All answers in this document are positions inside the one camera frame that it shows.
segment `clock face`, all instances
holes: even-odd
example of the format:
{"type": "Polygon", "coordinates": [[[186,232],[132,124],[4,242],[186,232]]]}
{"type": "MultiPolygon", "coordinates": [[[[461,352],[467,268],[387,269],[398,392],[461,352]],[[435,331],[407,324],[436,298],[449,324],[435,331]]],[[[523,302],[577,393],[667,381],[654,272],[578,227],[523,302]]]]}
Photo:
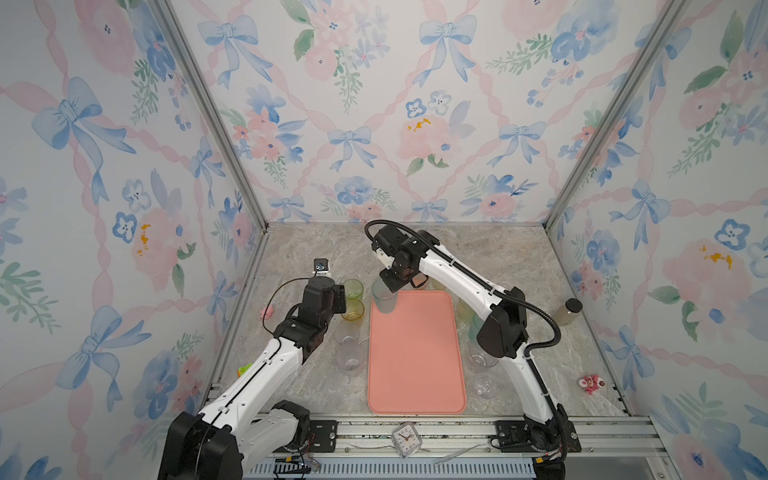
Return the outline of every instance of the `clock face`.
{"type": "Polygon", "coordinates": [[[422,438],[416,433],[412,423],[403,423],[392,433],[392,441],[395,443],[400,455],[407,457],[422,446],[422,438]]]}

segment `black cable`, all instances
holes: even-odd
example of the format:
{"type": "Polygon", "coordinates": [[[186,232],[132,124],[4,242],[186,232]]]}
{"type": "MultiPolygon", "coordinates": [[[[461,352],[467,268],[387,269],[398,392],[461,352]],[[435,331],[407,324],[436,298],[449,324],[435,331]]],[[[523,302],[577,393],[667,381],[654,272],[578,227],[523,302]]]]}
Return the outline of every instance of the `black cable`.
{"type": "Polygon", "coordinates": [[[264,328],[264,329],[265,329],[267,332],[269,332],[269,333],[270,333],[270,335],[274,335],[274,334],[275,334],[275,332],[271,331],[270,329],[268,329],[268,328],[266,327],[266,325],[264,325],[264,320],[266,319],[266,311],[270,309],[270,304],[272,303],[272,300],[275,298],[275,295],[277,295],[277,292],[279,292],[281,288],[283,288],[285,285],[287,285],[287,284],[289,284],[289,283],[291,283],[291,282],[295,282],[295,281],[297,281],[297,280],[309,280],[310,278],[311,278],[311,277],[309,277],[309,276],[303,276],[303,277],[301,277],[301,278],[294,278],[293,280],[288,280],[288,281],[287,281],[287,282],[285,282],[283,285],[280,285],[280,286],[278,286],[278,287],[277,287],[277,290],[275,290],[275,293],[273,293],[273,294],[272,294],[272,296],[270,297],[270,301],[266,303],[266,308],[264,309],[264,314],[261,316],[261,326],[262,326],[262,327],[263,327],[263,328],[264,328]]]}
{"type": "Polygon", "coordinates": [[[555,423],[558,426],[558,429],[561,433],[561,455],[560,459],[558,461],[562,462],[565,460],[565,456],[567,455],[567,444],[565,441],[565,425],[563,425],[560,416],[558,414],[557,409],[554,407],[554,402],[552,402],[552,398],[549,394],[549,391],[547,390],[547,386],[544,383],[544,380],[541,377],[541,374],[539,373],[538,369],[536,368],[536,364],[533,362],[533,359],[531,358],[531,351],[535,349],[543,349],[548,348],[551,346],[555,346],[558,343],[560,343],[560,339],[562,338],[562,334],[560,332],[560,327],[557,323],[550,317],[544,310],[538,308],[536,305],[532,303],[528,303],[525,300],[520,300],[518,298],[514,298],[513,296],[507,295],[506,293],[499,292],[496,290],[493,286],[489,285],[485,280],[474,274],[469,268],[462,265],[460,262],[458,262],[455,258],[451,257],[447,253],[443,252],[442,250],[438,249],[434,245],[432,245],[430,242],[427,241],[424,237],[422,237],[418,232],[413,230],[410,227],[407,227],[403,225],[402,223],[394,222],[392,220],[371,220],[368,223],[366,223],[364,227],[364,231],[366,232],[366,236],[369,240],[371,240],[371,243],[375,243],[376,240],[374,240],[373,235],[370,233],[370,227],[373,225],[392,225],[394,227],[397,227],[398,229],[411,234],[414,238],[417,240],[423,242],[429,249],[433,252],[435,252],[439,257],[441,257],[443,260],[448,262],[451,266],[458,269],[460,272],[464,273],[466,276],[474,280],[478,285],[480,285],[482,288],[486,289],[489,292],[492,292],[497,297],[507,300],[511,303],[514,303],[515,305],[522,306],[527,310],[531,310],[536,315],[539,315],[542,319],[544,319],[545,322],[549,324],[549,326],[552,328],[552,333],[554,336],[551,340],[548,340],[546,342],[537,342],[537,343],[531,343],[530,345],[525,347],[525,350],[523,351],[523,356],[528,363],[528,366],[531,367],[531,370],[534,373],[534,376],[536,377],[536,381],[539,385],[539,388],[541,388],[541,392],[544,394],[545,398],[547,399],[547,404],[549,406],[549,409],[552,411],[552,416],[554,417],[555,423]]]}

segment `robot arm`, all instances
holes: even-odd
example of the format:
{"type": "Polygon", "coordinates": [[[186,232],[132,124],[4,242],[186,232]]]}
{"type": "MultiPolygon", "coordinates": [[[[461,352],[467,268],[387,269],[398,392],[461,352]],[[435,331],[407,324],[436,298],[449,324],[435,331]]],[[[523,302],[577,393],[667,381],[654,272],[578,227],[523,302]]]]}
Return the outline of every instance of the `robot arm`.
{"type": "Polygon", "coordinates": [[[478,344],[499,358],[515,384],[531,430],[532,445],[550,458],[564,458],[567,449],[561,448],[562,433],[568,416],[549,393],[531,354],[534,348],[557,344],[560,339],[557,325],[546,313],[525,302],[522,291],[506,290],[461,264],[438,239],[424,230],[417,233],[399,223],[374,220],[366,225],[366,235],[385,267],[379,276],[391,291],[412,283],[414,276],[423,273],[445,285],[486,319],[477,336],[478,344]],[[369,228],[378,223],[385,226],[372,236],[369,228]],[[555,333],[553,340],[528,344],[526,309],[550,322],[555,333]]]}

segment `floral wallpaper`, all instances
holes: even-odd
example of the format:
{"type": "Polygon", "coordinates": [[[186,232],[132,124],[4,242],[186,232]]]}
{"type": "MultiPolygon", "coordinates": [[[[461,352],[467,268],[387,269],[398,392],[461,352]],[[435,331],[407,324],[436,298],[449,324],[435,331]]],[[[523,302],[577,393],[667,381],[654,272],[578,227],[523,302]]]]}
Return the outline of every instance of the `floral wallpaper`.
{"type": "Polygon", "coordinates": [[[551,230],[685,480],[768,478],[766,27],[766,0],[693,0],[551,230]]]}
{"type": "Polygon", "coordinates": [[[352,223],[543,221],[664,7],[171,4],[268,220],[352,223]]]}
{"type": "Polygon", "coordinates": [[[258,229],[145,3],[0,18],[0,478],[149,478],[258,229]]]}

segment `green leaf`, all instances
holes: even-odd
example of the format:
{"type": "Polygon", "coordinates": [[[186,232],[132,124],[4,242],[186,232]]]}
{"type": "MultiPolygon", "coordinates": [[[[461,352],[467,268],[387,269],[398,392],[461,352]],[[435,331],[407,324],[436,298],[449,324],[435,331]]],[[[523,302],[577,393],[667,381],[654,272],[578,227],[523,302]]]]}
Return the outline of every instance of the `green leaf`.
{"type": "Polygon", "coordinates": [[[293,43],[293,56],[296,57],[296,61],[299,61],[306,53],[312,48],[315,43],[315,31],[312,29],[303,30],[296,37],[296,41],[293,43]]]}
{"type": "Polygon", "coordinates": [[[730,20],[728,26],[725,27],[725,33],[723,34],[723,40],[720,43],[720,55],[730,61],[736,56],[736,53],[741,47],[741,41],[744,39],[744,24],[741,22],[741,18],[736,14],[736,10],[730,14],[730,20]]]}
{"type": "Polygon", "coordinates": [[[174,265],[174,269],[170,276],[174,279],[176,291],[181,295],[181,298],[184,298],[184,270],[182,270],[181,265],[178,263],[174,265]]]}
{"type": "Polygon", "coordinates": [[[294,22],[310,23],[310,16],[306,13],[306,8],[301,5],[300,0],[280,0],[283,4],[283,8],[286,9],[288,16],[292,18],[294,22]]]}
{"type": "Polygon", "coordinates": [[[187,243],[187,250],[189,250],[188,253],[185,253],[181,248],[176,251],[176,256],[179,257],[179,260],[186,260],[189,257],[192,257],[192,253],[194,253],[194,248],[197,246],[196,243],[192,243],[191,245],[187,243]]]}
{"type": "Polygon", "coordinates": [[[648,292],[648,296],[667,305],[672,305],[680,300],[680,292],[671,285],[660,286],[648,292]]]}
{"type": "Polygon", "coordinates": [[[21,266],[19,262],[9,263],[8,266],[5,268],[5,271],[3,271],[3,276],[11,276],[13,273],[18,270],[18,268],[21,266]]]}
{"type": "Polygon", "coordinates": [[[688,336],[692,339],[694,339],[694,342],[699,341],[699,336],[696,334],[696,327],[699,326],[698,322],[689,322],[688,316],[698,310],[696,308],[696,305],[694,305],[693,302],[686,302],[683,303],[683,328],[685,329],[685,333],[688,334],[688,336]]]}
{"type": "Polygon", "coordinates": [[[423,166],[424,166],[424,159],[423,158],[421,158],[421,157],[414,158],[411,161],[411,164],[408,166],[408,172],[406,173],[406,177],[410,177],[411,175],[413,175],[417,171],[421,170],[423,166]]]}
{"type": "Polygon", "coordinates": [[[721,65],[702,71],[696,75],[693,80],[690,81],[688,87],[683,93],[690,93],[701,88],[709,87],[710,85],[714,84],[720,77],[722,77],[726,71],[727,69],[721,65]]]}

